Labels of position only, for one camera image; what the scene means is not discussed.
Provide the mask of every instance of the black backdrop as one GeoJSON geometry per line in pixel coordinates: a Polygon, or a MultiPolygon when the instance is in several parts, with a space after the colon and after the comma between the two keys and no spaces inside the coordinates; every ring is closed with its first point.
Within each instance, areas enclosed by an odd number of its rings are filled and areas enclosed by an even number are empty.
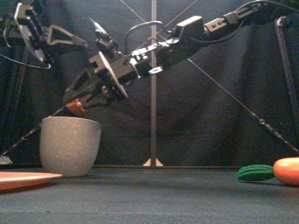
{"type": "MultiPolygon", "coordinates": [[[[2,0],[2,15],[15,11],[15,2],[2,0]]],[[[150,21],[153,16],[151,0],[40,2],[42,24],[56,24],[80,36],[88,41],[88,49],[60,56],[51,71],[27,69],[23,79],[19,66],[0,59],[2,151],[62,106],[64,89],[90,65],[88,58],[98,53],[88,18],[103,25],[124,50],[128,29],[143,20],[150,21]],[[15,85],[20,79],[23,85],[18,94],[15,85]]],[[[203,16],[207,23],[245,2],[158,0],[158,20],[169,29],[194,15],[203,16]]],[[[298,19],[297,16],[289,19],[294,21],[286,38],[297,83],[298,19]]],[[[130,50],[150,36],[150,28],[131,35],[130,50]]],[[[24,49],[3,48],[2,53],[20,60],[24,49]]],[[[297,145],[275,24],[245,27],[231,40],[201,49],[191,61],[297,145]]],[[[161,73],[157,83],[157,156],[165,165],[271,165],[279,158],[297,156],[189,60],[161,73]]],[[[128,99],[115,101],[107,108],[94,108],[84,116],[103,124],[99,165],[142,165],[151,157],[151,79],[136,80],[134,85],[126,86],[126,91],[128,99]]],[[[40,163],[39,137],[39,133],[35,134],[11,151],[15,163],[40,163]]]]}

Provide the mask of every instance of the orange object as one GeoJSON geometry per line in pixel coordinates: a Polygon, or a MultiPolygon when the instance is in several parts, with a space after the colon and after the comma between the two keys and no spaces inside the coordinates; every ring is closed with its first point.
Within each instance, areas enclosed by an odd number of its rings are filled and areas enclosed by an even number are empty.
{"type": "Polygon", "coordinates": [[[277,179],[290,186],[299,186],[299,157],[287,157],[275,161],[277,179]]]}
{"type": "Polygon", "coordinates": [[[78,116],[82,116],[88,113],[88,111],[83,108],[83,105],[79,99],[68,102],[67,108],[78,116]]]}

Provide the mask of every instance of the white gray cup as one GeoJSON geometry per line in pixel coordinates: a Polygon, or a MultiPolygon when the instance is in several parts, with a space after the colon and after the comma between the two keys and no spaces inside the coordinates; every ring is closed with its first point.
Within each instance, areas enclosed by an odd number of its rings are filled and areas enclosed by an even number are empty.
{"type": "Polygon", "coordinates": [[[42,120],[40,157],[47,172],[86,176],[99,154],[102,125],[90,119],[50,116],[42,120]]]}

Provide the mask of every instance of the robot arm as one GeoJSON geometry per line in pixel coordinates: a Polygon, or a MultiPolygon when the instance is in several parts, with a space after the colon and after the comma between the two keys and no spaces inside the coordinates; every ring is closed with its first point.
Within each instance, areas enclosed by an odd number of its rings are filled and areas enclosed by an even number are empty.
{"type": "Polygon", "coordinates": [[[35,58],[44,64],[52,64],[56,56],[83,50],[87,42],[55,24],[43,27],[39,0],[23,1],[26,3],[18,4],[15,14],[7,14],[0,19],[0,46],[27,45],[35,58]]]}
{"type": "Polygon", "coordinates": [[[82,115],[88,108],[126,99],[123,84],[170,69],[203,47],[229,39],[242,26],[266,24],[290,14],[290,10],[278,10],[271,3],[250,2],[207,24],[202,17],[191,17],[175,26],[165,42],[157,42],[128,55],[118,51],[116,41],[95,23],[99,54],[88,60],[91,68],[82,70],[66,91],[63,102],[68,109],[82,115]],[[154,52],[158,67],[151,67],[150,52],[154,52]]]}

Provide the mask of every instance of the wire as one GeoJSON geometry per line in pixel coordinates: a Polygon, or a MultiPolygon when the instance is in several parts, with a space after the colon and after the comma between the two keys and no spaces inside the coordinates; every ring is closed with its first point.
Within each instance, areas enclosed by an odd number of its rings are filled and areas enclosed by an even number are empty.
{"type": "Polygon", "coordinates": [[[0,54],[0,57],[4,58],[6,60],[10,60],[11,62],[14,62],[15,64],[20,65],[20,66],[26,66],[34,69],[40,69],[40,70],[50,70],[52,68],[52,65],[48,64],[47,67],[42,67],[42,66],[34,66],[34,65],[28,65],[26,63],[23,63],[22,61],[18,61],[15,59],[8,58],[7,56],[4,56],[3,54],[0,54]]]}
{"type": "Polygon", "coordinates": [[[138,29],[140,29],[140,28],[143,28],[143,27],[146,27],[146,26],[148,26],[148,25],[161,25],[161,26],[163,27],[165,32],[167,32],[167,33],[170,33],[170,34],[173,33],[171,31],[167,31],[167,29],[166,29],[166,27],[165,27],[165,24],[163,24],[163,22],[161,22],[161,21],[144,22],[144,23],[142,23],[142,24],[134,26],[134,27],[130,29],[130,31],[126,33],[126,54],[127,54],[127,38],[128,38],[130,34],[131,34],[132,32],[135,32],[138,29]]]}

